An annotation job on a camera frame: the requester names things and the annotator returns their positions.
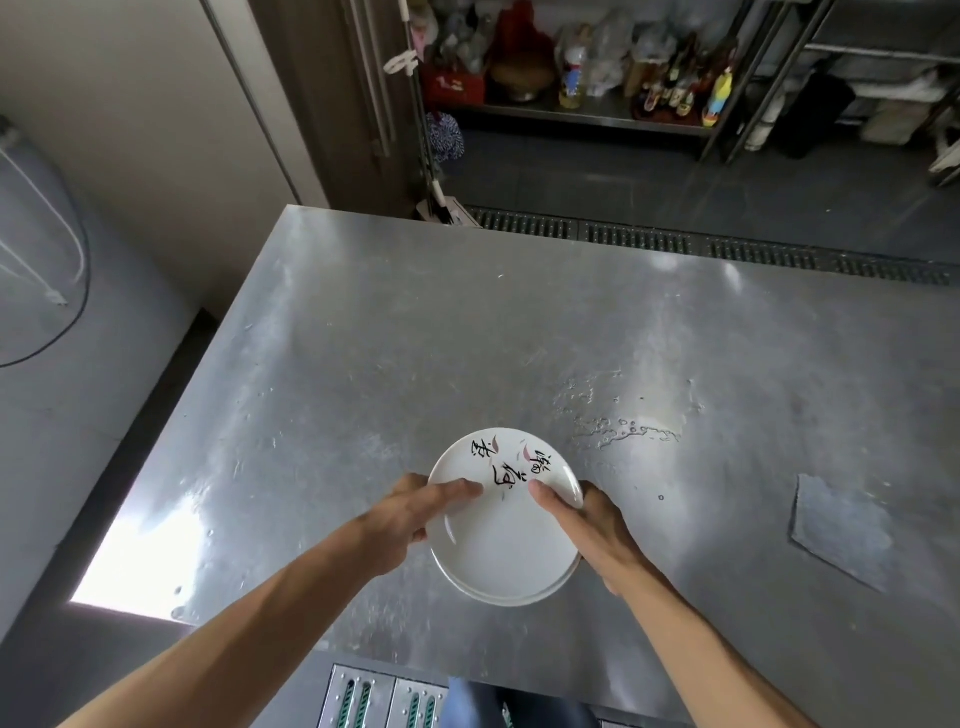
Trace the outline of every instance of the red box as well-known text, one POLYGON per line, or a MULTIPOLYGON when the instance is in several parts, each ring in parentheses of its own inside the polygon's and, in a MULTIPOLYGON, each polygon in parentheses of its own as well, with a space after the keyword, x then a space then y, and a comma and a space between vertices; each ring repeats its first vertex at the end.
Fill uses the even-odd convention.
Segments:
POLYGON ((426 63, 420 67, 420 80, 423 83, 423 105, 428 109, 480 107, 487 94, 485 76, 435 68, 426 63))

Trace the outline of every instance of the metal countertop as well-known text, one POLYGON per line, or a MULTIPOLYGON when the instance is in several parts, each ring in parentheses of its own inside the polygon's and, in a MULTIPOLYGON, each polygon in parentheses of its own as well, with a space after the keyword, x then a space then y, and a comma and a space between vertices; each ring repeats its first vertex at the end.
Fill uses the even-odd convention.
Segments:
MULTIPOLYGON (((74 600, 203 623, 404 471, 514 426, 823 728, 947 724, 958 322, 949 289, 289 207, 74 600), (889 594, 790 544, 798 473, 885 504, 889 594)), ((688 720, 589 568, 502 609, 416 548, 319 648, 688 720)))

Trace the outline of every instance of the white plate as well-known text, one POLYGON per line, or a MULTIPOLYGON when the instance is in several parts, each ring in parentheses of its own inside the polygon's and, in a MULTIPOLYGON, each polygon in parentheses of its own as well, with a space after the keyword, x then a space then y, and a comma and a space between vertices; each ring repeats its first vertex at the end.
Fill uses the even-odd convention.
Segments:
POLYGON ((530 496, 536 478, 575 508, 584 494, 564 459, 539 437, 493 427, 457 441, 429 482, 465 477, 484 494, 426 526, 434 558, 466 595, 503 607, 540 601, 564 585, 580 560, 554 518, 530 496))

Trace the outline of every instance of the hand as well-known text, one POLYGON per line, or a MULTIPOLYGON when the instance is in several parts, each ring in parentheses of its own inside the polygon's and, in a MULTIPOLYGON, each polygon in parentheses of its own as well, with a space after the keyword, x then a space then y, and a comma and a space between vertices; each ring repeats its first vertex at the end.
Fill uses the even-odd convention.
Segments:
POLYGON ((607 494, 586 480, 581 480, 580 485, 584 489, 584 507, 579 511, 539 480, 531 480, 529 488, 537 504, 557 519, 577 550, 600 574, 607 589, 622 595, 624 580, 637 567, 653 574, 657 570, 636 545, 623 514, 607 494))
POLYGON ((426 475, 406 474, 389 495, 357 519, 376 575, 402 564, 407 547, 426 540, 427 522, 447 506, 483 494, 483 486, 472 480, 460 478, 433 485, 427 485, 426 480, 426 475))

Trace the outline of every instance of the floor drain grate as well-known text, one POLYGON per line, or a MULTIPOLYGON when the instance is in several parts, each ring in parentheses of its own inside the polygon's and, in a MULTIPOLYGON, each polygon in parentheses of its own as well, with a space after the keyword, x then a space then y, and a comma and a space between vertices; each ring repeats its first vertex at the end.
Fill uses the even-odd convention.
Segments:
POLYGON ((519 232, 524 235, 558 237, 562 240, 577 239, 576 220, 526 215, 519 212, 506 212, 482 207, 470 207, 469 211, 473 218, 489 231, 519 232))
POLYGON ((468 207, 468 210, 483 228, 494 231, 519 232, 525 235, 540 235, 563 240, 582 240, 619 248, 699 255, 861 278, 899 280, 921 285, 950 286, 954 278, 960 279, 960 266, 948 263, 865 255, 745 238, 717 237, 697 232, 612 225, 565 217, 545 217, 488 207, 468 207))

